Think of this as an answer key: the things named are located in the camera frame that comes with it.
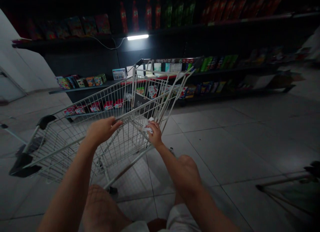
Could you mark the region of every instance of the fluorescent light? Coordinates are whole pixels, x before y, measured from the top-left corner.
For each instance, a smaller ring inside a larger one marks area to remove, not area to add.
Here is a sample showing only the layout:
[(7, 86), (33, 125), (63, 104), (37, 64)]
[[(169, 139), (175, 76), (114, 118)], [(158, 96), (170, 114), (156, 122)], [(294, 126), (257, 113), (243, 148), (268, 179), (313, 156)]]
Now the fluorescent light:
[(127, 37), (128, 40), (135, 40), (135, 39), (146, 39), (149, 35), (136, 35), (136, 36), (129, 36)]

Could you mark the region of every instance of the toy package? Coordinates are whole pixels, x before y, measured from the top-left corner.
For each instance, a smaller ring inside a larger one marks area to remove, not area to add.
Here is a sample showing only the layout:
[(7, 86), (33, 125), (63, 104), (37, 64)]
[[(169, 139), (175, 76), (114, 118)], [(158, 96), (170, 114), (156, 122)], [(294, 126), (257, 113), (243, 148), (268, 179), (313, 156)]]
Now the toy package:
[(119, 109), (123, 107), (123, 99), (118, 99), (115, 103), (114, 103), (114, 108)]
[(59, 39), (65, 39), (70, 36), (68, 26), (64, 20), (56, 22), (54, 29)]
[(96, 21), (93, 16), (82, 16), (81, 21), (86, 35), (95, 36), (97, 34)]
[(32, 19), (27, 19), (27, 31), (32, 40), (43, 40), (43, 36), (41, 35), (40, 29), (34, 24)]
[(144, 95), (144, 87), (137, 88), (137, 93), (141, 94), (141, 95)]
[(107, 14), (96, 15), (94, 18), (96, 19), (96, 25), (99, 34), (111, 34), (109, 18)]
[(78, 36), (78, 37), (84, 36), (80, 19), (77, 16), (66, 19), (66, 22), (73, 36)]
[(91, 107), (90, 107), (90, 110), (91, 112), (100, 112), (100, 102), (97, 101), (97, 102), (94, 102), (91, 104)]
[(76, 114), (85, 114), (85, 107), (86, 106), (84, 105), (77, 106), (77, 108), (75, 109)]
[(86, 80), (87, 80), (87, 83), (88, 83), (89, 87), (96, 85), (95, 82), (94, 82), (94, 77), (87, 77)]
[(155, 85), (150, 85), (148, 88), (149, 98), (155, 99), (157, 97), (158, 88)]
[(106, 101), (104, 103), (104, 110), (109, 110), (113, 108), (113, 102), (112, 101)]

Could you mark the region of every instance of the tile floor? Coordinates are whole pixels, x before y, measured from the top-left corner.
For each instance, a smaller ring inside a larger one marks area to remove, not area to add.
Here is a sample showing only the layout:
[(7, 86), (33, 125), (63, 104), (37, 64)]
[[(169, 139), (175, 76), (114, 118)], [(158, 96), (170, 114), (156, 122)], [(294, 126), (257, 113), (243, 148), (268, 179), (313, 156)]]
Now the tile floor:
[[(42, 116), (70, 103), (64, 93), (36, 93), (0, 107), (0, 120), (28, 139)], [(0, 231), (35, 231), (58, 185), (41, 177), (9, 176), (21, 143), (6, 131), (0, 136)], [(297, 211), (292, 212), (300, 219), (292, 216), (255, 185), (290, 177), (319, 160), (319, 136), (320, 102), (289, 93), (175, 108), (163, 142), (177, 156), (194, 159), (217, 206), (241, 230), (297, 231), (300, 220), (308, 218)], [(119, 190), (115, 200), (132, 220), (167, 218), (174, 202), (173, 183), (155, 150), (114, 186)]]

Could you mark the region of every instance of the white wall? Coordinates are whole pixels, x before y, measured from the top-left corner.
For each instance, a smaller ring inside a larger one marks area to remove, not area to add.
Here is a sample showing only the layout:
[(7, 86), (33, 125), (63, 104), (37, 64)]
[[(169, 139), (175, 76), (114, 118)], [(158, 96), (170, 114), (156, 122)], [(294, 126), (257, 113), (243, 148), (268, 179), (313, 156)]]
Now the white wall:
[(15, 49), (12, 40), (19, 39), (8, 18), (0, 10), (0, 66), (25, 91), (59, 87), (44, 58), (33, 51)]

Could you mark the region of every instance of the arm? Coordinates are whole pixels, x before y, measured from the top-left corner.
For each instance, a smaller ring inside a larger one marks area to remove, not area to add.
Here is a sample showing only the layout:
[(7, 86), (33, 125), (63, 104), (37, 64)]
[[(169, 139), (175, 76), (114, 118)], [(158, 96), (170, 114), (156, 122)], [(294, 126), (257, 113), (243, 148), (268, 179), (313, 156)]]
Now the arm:
[(159, 125), (150, 122), (153, 134), (149, 140), (161, 155), (177, 192), (185, 201), (201, 231), (239, 231), (238, 228), (217, 208), (201, 181), (190, 173), (161, 141)]
[(90, 181), (91, 165), (97, 147), (108, 140), (121, 121), (101, 119), (91, 124), (77, 155), (65, 174), (38, 228), (45, 231), (78, 231)]

